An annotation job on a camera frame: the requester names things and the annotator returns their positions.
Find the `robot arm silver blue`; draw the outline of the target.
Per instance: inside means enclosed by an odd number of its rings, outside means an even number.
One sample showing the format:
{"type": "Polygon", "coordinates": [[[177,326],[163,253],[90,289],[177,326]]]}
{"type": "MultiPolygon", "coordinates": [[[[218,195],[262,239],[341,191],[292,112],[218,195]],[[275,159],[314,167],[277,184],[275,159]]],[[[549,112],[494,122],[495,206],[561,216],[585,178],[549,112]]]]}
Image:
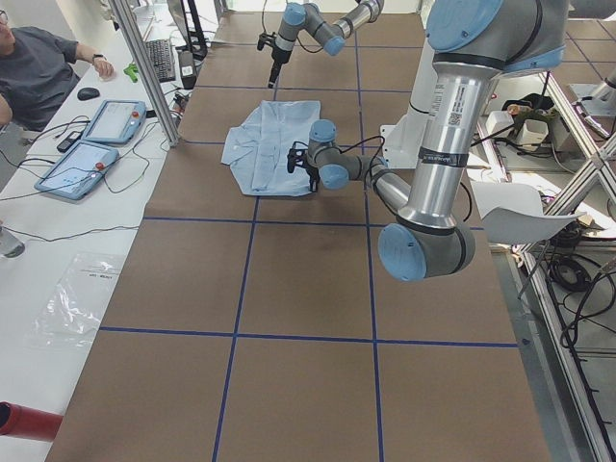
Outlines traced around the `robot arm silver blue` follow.
{"type": "Polygon", "coordinates": [[[356,7],[333,23],[328,23],[314,3],[288,3],[277,33],[264,30],[258,38],[257,49],[271,48],[273,64],[269,74],[268,88],[272,89],[280,71],[292,56],[301,31],[306,31],[330,56],[336,56],[348,39],[366,23],[374,23],[384,10],[384,2],[376,0],[357,1],[356,7]]]}
{"type": "Polygon", "coordinates": [[[348,156],[335,125],[313,123],[303,156],[328,189],[367,181],[395,216],[378,239],[383,267],[416,281],[468,266],[475,253],[470,228],[452,206],[480,111],[492,82],[558,66],[564,54],[567,1],[437,1],[426,23],[436,72],[419,163],[406,183],[380,157],[348,156]]]}

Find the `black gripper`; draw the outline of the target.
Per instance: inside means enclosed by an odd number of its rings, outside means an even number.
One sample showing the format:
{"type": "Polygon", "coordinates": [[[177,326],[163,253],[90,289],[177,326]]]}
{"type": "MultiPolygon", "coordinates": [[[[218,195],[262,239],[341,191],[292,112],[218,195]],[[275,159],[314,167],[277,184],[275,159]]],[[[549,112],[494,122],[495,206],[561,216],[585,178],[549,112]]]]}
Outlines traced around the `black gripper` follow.
{"type": "Polygon", "coordinates": [[[269,89],[272,89],[273,86],[277,85],[278,77],[282,66],[289,61],[289,51],[280,48],[273,48],[271,52],[271,57],[273,59],[273,64],[270,70],[268,81],[269,89]]]}
{"type": "Polygon", "coordinates": [[[309,175],[310,191],[311,192],[318,191],[320,180],[321,180],[319,170],[316,167],[312,167],[312,166],[308,166],[305,169],[309,175]]]}

